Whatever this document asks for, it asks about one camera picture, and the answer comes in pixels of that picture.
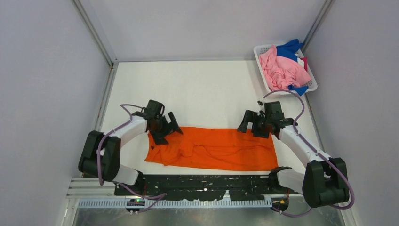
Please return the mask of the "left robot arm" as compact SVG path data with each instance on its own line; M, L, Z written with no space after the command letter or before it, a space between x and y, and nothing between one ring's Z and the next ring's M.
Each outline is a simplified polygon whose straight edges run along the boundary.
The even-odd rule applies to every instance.
M143 173L120 163L121 148L133 138L148 133L157 145L167 145L166 137L173 133L182 134L172 112L164 114L165 106L155 100L149 100L146 107L139 107L131 113L127 107L121 107L128 113L126 122L110 130L89 132L78 163L78 170L98 178L99 183L114 182L133 195L144 190Z

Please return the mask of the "orange t-shirt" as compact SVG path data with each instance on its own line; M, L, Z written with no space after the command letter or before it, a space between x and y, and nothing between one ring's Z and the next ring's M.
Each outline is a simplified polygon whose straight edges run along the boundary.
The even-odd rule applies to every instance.
M278 166L271 137L254 137L235 129L182 127L166 137L168 144L157 145L148 135L147 162L211 170L270 171Z

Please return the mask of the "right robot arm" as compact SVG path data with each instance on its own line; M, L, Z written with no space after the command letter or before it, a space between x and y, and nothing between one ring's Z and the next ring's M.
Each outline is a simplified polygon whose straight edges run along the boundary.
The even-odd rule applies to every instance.
M285 117L279 101L260 103L259 112L246 110L238 132L246 133L251 124L254 137L275 136L289 147L305 167L300 173L291 167L277 167L268 175L268 185L274 193L290 189L303 195L311 208L354 203L354 192L347 178L346 163L342 158L333 158L310 142L300 130L297 120Z

